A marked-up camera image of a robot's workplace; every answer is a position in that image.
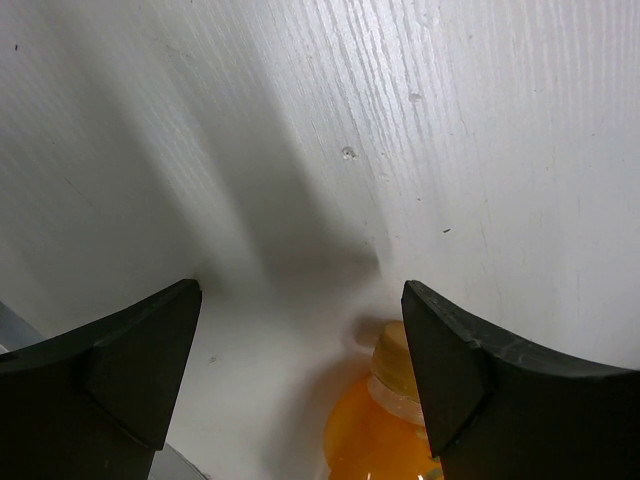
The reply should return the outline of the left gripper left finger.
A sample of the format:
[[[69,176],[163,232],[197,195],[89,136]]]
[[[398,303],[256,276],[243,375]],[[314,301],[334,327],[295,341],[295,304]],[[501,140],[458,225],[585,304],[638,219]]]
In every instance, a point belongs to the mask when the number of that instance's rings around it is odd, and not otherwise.
[[[1,356],[4,479],[145,479],[162,450],[202,292],[183,279]]]

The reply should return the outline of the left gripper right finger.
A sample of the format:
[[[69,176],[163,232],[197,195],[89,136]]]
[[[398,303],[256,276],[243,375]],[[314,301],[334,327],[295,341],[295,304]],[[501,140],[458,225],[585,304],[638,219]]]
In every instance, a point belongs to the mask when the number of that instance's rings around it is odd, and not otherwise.
[[[635,479],[639,374],[483,320],[423,283],[402,314],[430,448],[448,479]]]

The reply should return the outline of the orange plastic bottle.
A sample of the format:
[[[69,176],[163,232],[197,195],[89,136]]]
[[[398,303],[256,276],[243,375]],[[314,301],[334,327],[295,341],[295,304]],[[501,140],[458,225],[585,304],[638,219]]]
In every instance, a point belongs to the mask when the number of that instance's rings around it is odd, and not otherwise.
[[[387,323],[371,373],[329,415],[323,438],[330,479],[442,479],[431,453],[404,324]]]

